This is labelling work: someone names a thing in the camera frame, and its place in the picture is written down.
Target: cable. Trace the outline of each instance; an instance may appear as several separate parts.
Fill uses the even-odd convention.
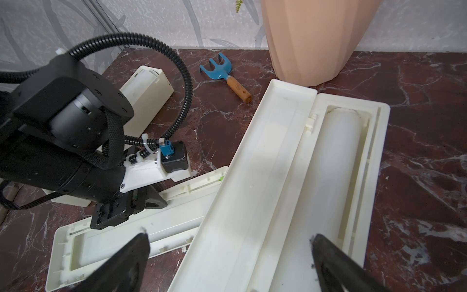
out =
[[[119,32],[105,36],[98,36],[82,42],[71,48],[68,53],[79,61],[97,51],[120,45],[139,45],[154,49],[169,58],[182,74],[185,83],[184,103],[180,113],[178,114],[178,117],[162,135],[162,137],[165,139],[170,139],[185,120],[185,117],[190,110],[191,100],[193,97],[193,85],[191,83],[191,76],[188,72],[188,68],[174,50],[172,50],[163,42],[150,36],[136,33]],[[22,72],[0,72],[0,83],[21,83],[31,77],[39,69]]]
[[[5,179],[4,181],[2,181],[0,183],[0,204],[2,204],[3,207],[5,207],[5,209],[8,209],[8,210],[26,210],[26,209],[30,209],[32,207],[35,207],[37,205],[40,205],[44,202],[47,202],[48,200],[51,200],[51,199],[55,199],[55,198],[58,198],[60,196],[63,196],[63,194],[60,194],[60,193],[57,193],[57,192],[53,192],[53,193],[50,193],[48,195],[45,195],[45,196],[42,196],[38,199],[35,199],[34,201],[30,202],[30,203],[27,203],[23,206],[18,206],[17,204],[15,204],[14,202],[8,200],[7,198],[5,198],[3,196],[3,190],[5,189],[5,187],[10,183],[10,180],[7,180]]]
[[[104,157],[109,157],[109,140],[105,141],[104,144],[102,144],[102,155]]]
[[[125,136],[125,144],[127,145],[133,145],[133,146],[136,146],[136,147],[144,147],[144,144],[143,144],[143,139],[142,138],[138,138],[138,137],[132,137],[132,136]],[[148,139],[147,140],[147,143],[148,143],[148,146],[149,148],[152,150],[152,151],[156,151],[157,148],[159,148],[159,141],[156,140],[156,139]],[[143,150],[140,150],[139,151],[139,155],[145,159],[146,157],[148,157],[151,153],[146,149],[144,148]],[[137,154],[133,154],[132,156],[130,156],[130,158],[128,159],[128,161],[131,163],[131,164],[135,164],[136,162],[138,162],[136,159],[137,159]]]

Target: dark red marble countertop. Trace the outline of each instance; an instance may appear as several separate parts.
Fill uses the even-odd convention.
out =
[[[251,105],[225,81],[199,73],[217,52],[179,50],[195,90],[174,140],[185,141],[198,174],[230,164],[275,77],[268,51],[223,53],[233,63],[232,75],[252,93]],[[141,65],[162,68],[176,90],[148,127],[158,137],[183,98],[174,65],[151,50],[129,50],[104,75],[120,87]],[[467,291],[466,84],[467,54],[355,52],[335,79],[316,87],[391,106],[364,268],[392,291]],[[15,202],[42,195],[25,185]],[[0,225],[0,290],[43,291],[55,230],[91,212],[50,202],[10,212]],[[183,256],[179,249],[150,259],[142,291],[166,291]]]

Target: wall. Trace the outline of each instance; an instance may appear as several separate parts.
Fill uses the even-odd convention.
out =
[[[260,0],[101,0],[130,31],[167,44],[267,49]],[[363,51],[467,51],[466,0],[383,0]]]
[[[357,50],[467,52],[467,1],[383,0]]]
[[[57,48],[70,49],[105,33],[79,0],[0,0],[0,70],[37,68],[56,56]],[[102,73],[119,53],[103,50],[83,63]],[[0,84],[0,90],[14,87]]]

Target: white plastic tray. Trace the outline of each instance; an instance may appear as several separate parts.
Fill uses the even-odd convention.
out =
[[[146,209],[116,227],[90,229],[91,218],[60,227],[45,290],[84,280],[140,232],[148,233],[150,258],[190,244],[227,169],[221,167],[160,192],[167,207]]]
[[[308,234],[326,228],[320,220],[290,224],[303,208],[297,201],[323,119],[338,107],[355,110],[363,129],[335,243],[363,265],[389,106],[272,80],[170,292],[320,291],[309,238],[306,248],[294,251],[303,255],[298,263],[284,268],[278,262],[292,247],[284,246],[289,227]],[[316,209],[329,212],[329,206]],[[289,282],[277,286],[278,278]]]

